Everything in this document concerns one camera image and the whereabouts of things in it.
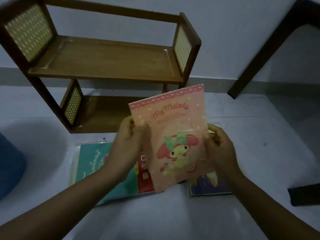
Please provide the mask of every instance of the teal notebook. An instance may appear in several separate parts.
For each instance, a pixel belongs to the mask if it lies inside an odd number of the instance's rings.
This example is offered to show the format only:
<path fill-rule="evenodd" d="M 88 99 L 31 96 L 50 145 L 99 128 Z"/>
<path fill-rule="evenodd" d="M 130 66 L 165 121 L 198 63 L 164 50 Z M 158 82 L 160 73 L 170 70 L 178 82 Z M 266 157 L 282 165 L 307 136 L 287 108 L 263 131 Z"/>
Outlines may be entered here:
<path fill-rule="evenodd" d="M 111 146 L 112 142 L 77 145 L 70 185 L 99 170 L 108 160 Z M 144 156 L 141 155 L 127 179 L 110 191 L 97 206 L 116 199 L 154 192 L 151 176 L 144 161 Z"/>

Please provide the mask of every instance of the wooden shelf board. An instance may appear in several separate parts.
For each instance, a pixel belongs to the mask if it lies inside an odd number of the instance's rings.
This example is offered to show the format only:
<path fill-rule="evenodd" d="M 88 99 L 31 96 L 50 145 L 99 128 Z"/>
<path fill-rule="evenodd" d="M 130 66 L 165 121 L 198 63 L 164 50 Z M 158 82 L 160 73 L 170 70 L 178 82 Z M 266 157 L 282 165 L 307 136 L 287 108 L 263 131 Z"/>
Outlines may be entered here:
<path fill-rule="evenodd" d="M 172 47 L 58 36 L 29 74 L 73 79 L 183 82 Z"/>
<path fill-rule="evenodd" d="M 145 97 L 83 96 L 71 133 L 118 132 L 122 120 L 130 116 L 129 103 Z"/>

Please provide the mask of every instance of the polka dot panel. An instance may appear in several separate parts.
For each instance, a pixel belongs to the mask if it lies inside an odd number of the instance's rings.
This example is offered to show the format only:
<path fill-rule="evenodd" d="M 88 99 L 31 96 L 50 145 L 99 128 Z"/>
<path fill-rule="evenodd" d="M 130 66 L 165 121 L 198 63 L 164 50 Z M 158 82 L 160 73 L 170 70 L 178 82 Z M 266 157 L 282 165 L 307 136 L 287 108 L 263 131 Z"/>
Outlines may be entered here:
<path fill-rule="evenodd" d="M 52 38 L 53 33 L 38 4 L 5 25 L 27 61 L 31 61 Z"/>
<path fill-rule="evenodd" d="M 81 102 L 81 95 L 77 88 L 74 88 L 72 91 L 71 97 L 69 99 L 68 105 L 66 106 L 66 111 L 64 112 L 64 115 L 68 119 L 68 121 L 73 125 L 78 108 L 80 106 Z"/>
<path fill-rule="evenodd" d="M 183 28 L 180 26 L 174 51 L 176 53 L 178 63 L 182 72 L 186 67 L 186 64 L 191 52 L 191 48 L 192 47 L 186 36 L 186 33 L 183 31 Z"/>

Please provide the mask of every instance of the floor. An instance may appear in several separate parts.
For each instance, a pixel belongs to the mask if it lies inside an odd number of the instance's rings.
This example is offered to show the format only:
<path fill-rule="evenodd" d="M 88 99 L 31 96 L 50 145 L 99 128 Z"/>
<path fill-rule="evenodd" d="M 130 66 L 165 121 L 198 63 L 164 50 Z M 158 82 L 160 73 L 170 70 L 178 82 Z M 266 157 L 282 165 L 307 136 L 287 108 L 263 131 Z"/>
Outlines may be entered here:
<path fill-rule="evenodd" d="M 50 88 L 60 102 L 65 89 Z M 156 91 L 84 89 L 153 96 Z M 320 206 L 292 207 L 287 189 L 320 182 L 320 99 L 206 93 L 208 122 L 234 142 L 245 175 L 320 230 Z M 0 201 L 0 225 L 68 186 L 76 143 L 114 133 L 69 134 L 32 87 L 0 87 L 0 131 L 28 158 L 21 182 Z M 184 185 L 92 210 L 65 239 L 266 239 L 232 195 L 188 198 Z"/>

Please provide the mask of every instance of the blue object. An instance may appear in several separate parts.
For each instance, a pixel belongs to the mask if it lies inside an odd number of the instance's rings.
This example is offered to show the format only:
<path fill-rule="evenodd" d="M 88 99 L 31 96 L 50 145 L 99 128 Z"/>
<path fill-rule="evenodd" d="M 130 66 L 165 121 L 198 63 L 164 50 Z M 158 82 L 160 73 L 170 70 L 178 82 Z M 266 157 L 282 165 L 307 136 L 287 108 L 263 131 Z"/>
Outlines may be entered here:
<path fill-rule="evenodd" d="M 22 152 L 0 133 L 0 200 L 17 185 L 25 169 Z"/>

